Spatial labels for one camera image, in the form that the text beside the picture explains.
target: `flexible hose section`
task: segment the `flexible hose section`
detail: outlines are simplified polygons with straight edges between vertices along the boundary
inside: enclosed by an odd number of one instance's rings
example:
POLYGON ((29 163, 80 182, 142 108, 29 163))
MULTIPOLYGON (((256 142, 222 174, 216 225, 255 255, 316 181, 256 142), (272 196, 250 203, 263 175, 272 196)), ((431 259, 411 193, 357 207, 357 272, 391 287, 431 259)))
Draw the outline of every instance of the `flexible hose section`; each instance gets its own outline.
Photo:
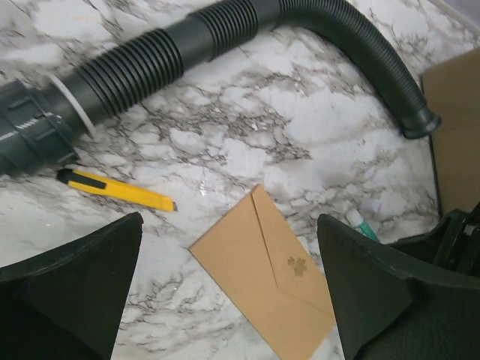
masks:
POLYGON ((364 72, 408 139, 440 125, 390 43, 345 0, 223 0, 149 31, 78 67, 43 91, 0 88, 0 175, 33 173, 77 158, 71 144, 194 66, 260 31, 301 26, 344 51, 364 72))

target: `envelope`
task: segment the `envelope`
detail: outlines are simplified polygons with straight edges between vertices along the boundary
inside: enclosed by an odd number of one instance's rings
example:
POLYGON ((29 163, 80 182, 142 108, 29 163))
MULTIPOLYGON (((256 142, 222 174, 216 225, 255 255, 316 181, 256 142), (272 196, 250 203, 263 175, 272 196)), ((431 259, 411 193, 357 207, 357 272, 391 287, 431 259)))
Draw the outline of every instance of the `envelope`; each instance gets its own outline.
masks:
POLYGON ((281 359, 310 359, 332 330, 326 278, 263 187, 190 252, 281 359))

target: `black mechanical part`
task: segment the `black mechanical part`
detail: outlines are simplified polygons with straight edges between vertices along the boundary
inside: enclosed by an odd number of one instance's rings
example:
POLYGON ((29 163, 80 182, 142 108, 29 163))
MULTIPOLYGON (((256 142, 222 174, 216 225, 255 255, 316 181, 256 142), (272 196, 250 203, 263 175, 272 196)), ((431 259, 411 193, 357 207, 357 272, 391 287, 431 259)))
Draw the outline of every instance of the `black mechanical part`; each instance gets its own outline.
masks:
POLYGON ((406 138, 427 136, 440 126, 440 117, 427 108, 392 45, 346 0, 223 0, 88 61, 60 80, 63 90, 55 84, 23 94, 36 105, 34 114, 44 115, 34 121, 32 133, 25 130, 32 118, 22 106, 13 106, 21 103, 20 95, 10 85, 0 89, 0 175, 33 173, 43 164, 65 165, 75 158, 70 144, 89 127, 124 112, 186 70, 217 58, 258 32, 283 25, 309 29, 343 50, 370 80, 406 138), (49 142, 44 154, 33 136, 49 131, 56 131, 66 143, 49 142))
POLYGON ((0 359, 110 359, 142 223, 130 214, 0 268, 0 359))
POLYGON ((480 206, 390 246, 321 215, 318 239, 346 360, 479 357, 480 206))

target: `marble surface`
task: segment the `marble surface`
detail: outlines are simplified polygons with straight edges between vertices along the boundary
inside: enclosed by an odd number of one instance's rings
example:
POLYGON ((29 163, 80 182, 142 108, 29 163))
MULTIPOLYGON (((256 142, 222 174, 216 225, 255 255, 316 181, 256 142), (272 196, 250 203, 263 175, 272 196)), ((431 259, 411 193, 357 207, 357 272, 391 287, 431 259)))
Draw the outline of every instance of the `marble surface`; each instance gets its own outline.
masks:
MULTIPOLYGON (((105 49, 181 19, 208 0, 0 0, 0 81, 38 86, 105 49)), ((418 76, 478 39, 426 0, 352 0, 418 76)), ((167 214, 89 196, 53 180, 0 180, 0 266, 138 211, 141 254, 113 358, 277 359, 188 247, 256 184, 264 184, 320 264, 320 213, 363 200, 391 242, 437 221, 428 144, 407 141, 368 82, 334 46, 280 28, 204 64, 78 144, 85 170, 159 191, 167 214)), ((315 359, 341 359, 338 334, 315 359)))

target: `hose end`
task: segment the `hose end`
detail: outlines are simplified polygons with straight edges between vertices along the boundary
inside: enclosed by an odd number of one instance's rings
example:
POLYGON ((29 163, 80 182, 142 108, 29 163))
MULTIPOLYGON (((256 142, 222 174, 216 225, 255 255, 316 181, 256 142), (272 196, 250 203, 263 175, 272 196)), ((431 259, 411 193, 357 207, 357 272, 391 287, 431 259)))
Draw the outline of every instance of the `hose end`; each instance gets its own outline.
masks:
POLYGON ((0 86, 0 176, 75 161, 72 141, 70 127, 40 91, 18 80, 0 86))
POLYGON ((400 120, 403 135, 417 140, 431 135, 442 124, 442 118, 424 106, 417 113, 400 120))

